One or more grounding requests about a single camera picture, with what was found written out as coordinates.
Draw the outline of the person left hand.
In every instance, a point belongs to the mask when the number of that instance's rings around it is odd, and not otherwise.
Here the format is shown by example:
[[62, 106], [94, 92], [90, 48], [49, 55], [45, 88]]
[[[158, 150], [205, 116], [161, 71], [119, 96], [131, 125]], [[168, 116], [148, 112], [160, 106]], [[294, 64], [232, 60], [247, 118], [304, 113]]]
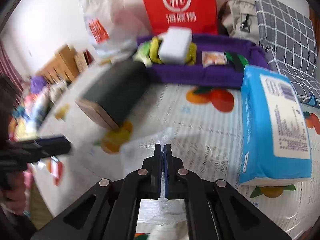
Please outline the person left hand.
[[24, 173], [17, 173], [12, 181], [13, 185], [11, 190], [1, 189], [1, 196], [7, 200], [4, 202], [4, 206], [8, 211], [16, 215], [23, 215], [26, 207]]

